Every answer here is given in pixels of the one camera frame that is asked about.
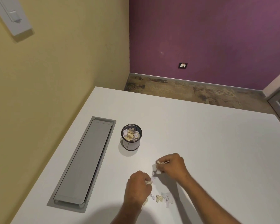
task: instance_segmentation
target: cylindrical bin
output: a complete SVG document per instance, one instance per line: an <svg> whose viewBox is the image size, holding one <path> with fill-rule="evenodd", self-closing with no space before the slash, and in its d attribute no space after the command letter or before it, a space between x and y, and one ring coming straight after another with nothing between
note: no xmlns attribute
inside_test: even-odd
<svg viewBox="0 0 280 224"><path fill-rule="evenodd" d="M140 136L139 136L139 139L137 141L129 142L123 137L123 131L127 130L129 128L131 128L131 129L135 128L135 130L139 132ZM124 148L126 150L129 150L129 151L134 151L134 150L138 149L138 147L140 146L140 139L142 137L142 130L139 126L137 126L135 124L128 124L125 127L123 127L123 129L121 130L121 137L122 137L122 143L123 143Z"/></svg>

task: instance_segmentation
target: electrical outlet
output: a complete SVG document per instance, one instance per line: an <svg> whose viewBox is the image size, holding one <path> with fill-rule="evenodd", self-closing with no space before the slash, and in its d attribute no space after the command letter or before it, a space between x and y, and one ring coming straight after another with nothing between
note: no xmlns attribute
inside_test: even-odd
<svg viewBox="0 0 280 224"><path fill-rule="evenodd" d="M179 63L178 68L186 69L187 66L188 66L188 64L186 64L186 63Z"/></svg>

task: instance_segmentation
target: baseboard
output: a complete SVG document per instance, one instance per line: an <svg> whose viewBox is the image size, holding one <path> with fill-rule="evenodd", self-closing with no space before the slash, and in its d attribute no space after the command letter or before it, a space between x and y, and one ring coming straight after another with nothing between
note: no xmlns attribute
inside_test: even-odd
<svg viewBox="0 0 280 224"><path fill-rule="evenodd" d="M248 89L248 88L237 87L237 86L226 86L226 85L220 85L220 84L214 84L214 83L207 83L207 82L197 82L197 81L184 80L184 79L166 78L166 77L154 76L154 75L137 74L137 73L132 73L132 72L130 72L130 75L136 75L136 76L142 76L142 77L150 77L150 78L158 78L158 79L160 79L160 78L161 78L161 79L173 79L173 80L182 81L182 82L196 82L196 83L201 83L201 84L205 84L205 85L225 86L225 87L230 87L230 88L238 88L238 89L253 90L253 91L261 91L261 92L262 92L262 90Z"/></svg>

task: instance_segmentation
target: white wall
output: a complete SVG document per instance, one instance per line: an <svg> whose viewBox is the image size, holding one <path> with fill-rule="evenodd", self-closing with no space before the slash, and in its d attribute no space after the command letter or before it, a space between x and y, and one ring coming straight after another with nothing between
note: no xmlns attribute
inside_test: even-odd
<svg viewBox="0 0 280 224"><path fill-rule="evenodd" d="M266 97L269 97L280 87L280 75L277 76L267 87L263 89L263 93Z"/></svg>

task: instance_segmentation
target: floor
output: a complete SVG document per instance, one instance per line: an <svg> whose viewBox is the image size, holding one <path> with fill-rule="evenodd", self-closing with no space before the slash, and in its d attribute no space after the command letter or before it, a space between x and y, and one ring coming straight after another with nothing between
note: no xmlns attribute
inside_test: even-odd
<svg viewBox="0 0 280 224"><path fill-rule="evenodd" d="M191 81L140 76L131 73L125 91L198 103L275 114L259 90L219 86Z"/></svg>

